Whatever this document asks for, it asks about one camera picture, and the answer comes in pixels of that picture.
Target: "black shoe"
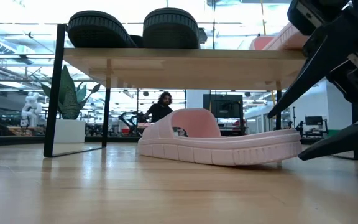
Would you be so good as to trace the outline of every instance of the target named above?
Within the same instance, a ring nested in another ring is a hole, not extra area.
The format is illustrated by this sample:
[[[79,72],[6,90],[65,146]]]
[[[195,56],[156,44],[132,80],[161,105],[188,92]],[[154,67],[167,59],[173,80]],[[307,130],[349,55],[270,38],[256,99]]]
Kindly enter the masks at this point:
[[[143,37],[138,36],[138,35],[130,35],[130,37],[132,38],[132,40],[135,42],[135,44],[137,45],[137,47],[143,48]]]
[[[156,9],[144,19],[143,41],[147,48],[199,49],[197,22],[176,8]]]
[[[74,14],[68,22],[68,38],[74,47],[137,47],[116,18],[100,11]]]

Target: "curly hair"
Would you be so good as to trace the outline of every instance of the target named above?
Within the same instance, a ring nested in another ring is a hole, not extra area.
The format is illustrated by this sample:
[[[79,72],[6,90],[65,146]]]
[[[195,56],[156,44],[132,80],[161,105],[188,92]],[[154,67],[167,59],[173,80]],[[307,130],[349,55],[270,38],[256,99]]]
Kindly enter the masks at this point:
[[[158,98],[158,103],[162,104],[162,101],[164,100],[164,98],[165,98],[166,96],[169,96],[169,103],[168,103],[168,105],[170,105],[170,104],[172,103],[172,95],[171,95],[171,93],[169,93],[169,92],[167,92],[167,91],[163,92],[163,93],[160,95],[160,98]]]

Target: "large leaf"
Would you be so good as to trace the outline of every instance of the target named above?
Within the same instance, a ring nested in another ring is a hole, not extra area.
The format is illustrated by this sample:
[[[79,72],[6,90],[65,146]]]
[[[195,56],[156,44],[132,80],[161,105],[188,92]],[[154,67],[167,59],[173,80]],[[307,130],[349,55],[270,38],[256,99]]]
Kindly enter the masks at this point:
[[[75,89],[66,87],[66,96],[63,102],[62,117],[63,119],[77,119],[80,114],[80,106],[77,102]]]
[[[41,83],[41,87],[42,87],[42,90],[44,91],[44,93],[50,98],[50,88],[49,88],[49,86],[44,85],[44,84]],[[57,110],[59,111],[59,113],[62,113],[62,108],[63,108],[63,105],[58,101],[57,102]]]
[[[81,89],[77,90],[77,102],[83,101],[85,96],[86,96],[86,84]]]
[[[100,89],[100,84],[97,84],[96,86],[93,87],[93,89],[91,90],[91,94],[89,94],[89,96],[87,96],[83,101],[79,102],[79,106],[80,109],[82,109],[85,106],[85,103],[88,101],[88,98],[93,94],[96,93],[97,91],[99,91]]]
[[[59,89],[59,102],[61,102],[62,104],[65,101],[67,90],[70,90],[75,94],[74,81],[71,78],[70,74],[68,73],[67,66],[65,65],[65,66],[63,66],[63,69],[62,69],[62,75],[60,78],[60,89]]]
[[[96,92],[99,91],[99,90],[100,90],[100,84],[97,84],[97,85],[94,86],[93,89],[91,90],[91,94],[90,94],[90,95],[92,95],[92,93],[96,93]]]
[[[76,89],[75,91],[78,92],[78,91],[80,90],[82,83],[84,83],[84,82],[81,82],[81,83],[77,86],[77,89]]]

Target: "shoe sole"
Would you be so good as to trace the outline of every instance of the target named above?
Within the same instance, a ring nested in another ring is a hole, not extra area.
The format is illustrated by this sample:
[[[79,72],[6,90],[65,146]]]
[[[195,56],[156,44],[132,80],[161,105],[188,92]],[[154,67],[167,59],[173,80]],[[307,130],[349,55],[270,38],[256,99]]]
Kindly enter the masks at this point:
[[[245,149],[200,149],[172,144],[139,145],[138,152],[143,156],[171,159],[199,164],[221,166],[245,166],[279,162],[290,159],[302,152],[299,141],[250,147]]]
[[[181,9],[157,9],[144,20],[143,41],[147,48],[199,49],[198,36],[197,22]]]
[[[68,23],[68,38],[74,47],[137,47],[115,17],[99,11],[74,14]]]

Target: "black shirt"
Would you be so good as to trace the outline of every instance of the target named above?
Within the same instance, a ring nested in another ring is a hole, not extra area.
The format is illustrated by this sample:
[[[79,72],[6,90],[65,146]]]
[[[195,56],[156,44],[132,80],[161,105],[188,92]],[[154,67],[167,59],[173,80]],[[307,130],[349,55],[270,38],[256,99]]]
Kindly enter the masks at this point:
[[[155,103],[147,112],[152,114],[152,123],[154,123],[171,113],[172,109],[169,106],[163,106],[159,103]]]

